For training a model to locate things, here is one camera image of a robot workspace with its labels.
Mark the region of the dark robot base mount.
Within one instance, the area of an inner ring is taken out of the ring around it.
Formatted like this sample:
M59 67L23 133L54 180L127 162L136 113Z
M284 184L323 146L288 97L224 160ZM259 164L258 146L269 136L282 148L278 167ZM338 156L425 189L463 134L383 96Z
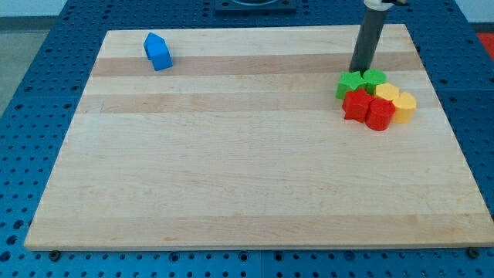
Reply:
M234 12L295 12L296 0L214 0L216 14Z

